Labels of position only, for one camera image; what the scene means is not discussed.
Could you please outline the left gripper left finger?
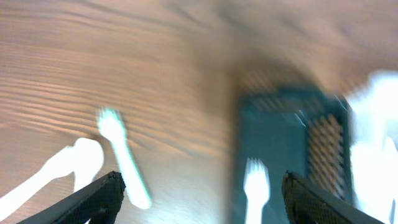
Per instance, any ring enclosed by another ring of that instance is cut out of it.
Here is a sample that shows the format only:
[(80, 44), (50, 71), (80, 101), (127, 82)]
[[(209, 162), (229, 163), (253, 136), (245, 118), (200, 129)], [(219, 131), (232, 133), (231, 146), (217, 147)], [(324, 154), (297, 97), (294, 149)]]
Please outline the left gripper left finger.
[(126, 186), (119, 172), (109, 172), (19, 224), (114, 224)]

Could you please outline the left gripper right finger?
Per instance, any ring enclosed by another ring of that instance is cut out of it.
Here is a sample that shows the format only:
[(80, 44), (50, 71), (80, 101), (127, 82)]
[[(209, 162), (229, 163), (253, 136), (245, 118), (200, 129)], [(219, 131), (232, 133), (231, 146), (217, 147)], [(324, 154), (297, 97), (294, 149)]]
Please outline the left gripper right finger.
[(282, 195), (290, 224), (382, 224), (295, 172), (286, 172)]

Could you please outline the white fork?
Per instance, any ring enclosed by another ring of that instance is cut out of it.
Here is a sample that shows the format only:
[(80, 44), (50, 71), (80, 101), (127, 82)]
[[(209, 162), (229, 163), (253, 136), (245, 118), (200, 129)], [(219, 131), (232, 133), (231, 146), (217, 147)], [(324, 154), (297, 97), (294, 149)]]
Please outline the white fork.
[(32, 177), (1, 197), (1, 221), (14, 213), (28, 199), (53, 179), (65, 177), (74, 170), (74, 149), (66, 146), (51, 157)]
[(243, 190), (247, 199), (244, 223), (261, 224), (262, 210), (271, 197), (271, 190), (268, 169), (260, 159), (248, 157)]

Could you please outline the white spoon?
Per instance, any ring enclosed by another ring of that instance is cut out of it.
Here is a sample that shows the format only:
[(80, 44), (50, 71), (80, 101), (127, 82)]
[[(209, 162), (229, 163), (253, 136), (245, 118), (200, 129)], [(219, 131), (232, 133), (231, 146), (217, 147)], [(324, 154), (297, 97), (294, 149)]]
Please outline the white spoon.
[(98, 141), (79, 138), (73, 146), (74, 155), (74, 192), (90, 184), (104, 163), (103, 149)]

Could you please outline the mint green plastic fork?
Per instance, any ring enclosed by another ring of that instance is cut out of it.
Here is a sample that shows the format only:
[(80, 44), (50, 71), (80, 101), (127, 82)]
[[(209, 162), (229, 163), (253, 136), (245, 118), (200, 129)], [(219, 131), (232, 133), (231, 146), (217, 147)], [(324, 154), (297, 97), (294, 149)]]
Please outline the mint green plastic fork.
[(121, 114), (112, 108), (101, 108), (97, 111), (97, 125), (99, 133), (113, 148), (130, 202), (137, 208), (149, 209), (152, 206), (152, 199), (129, 148), (127, 131)]

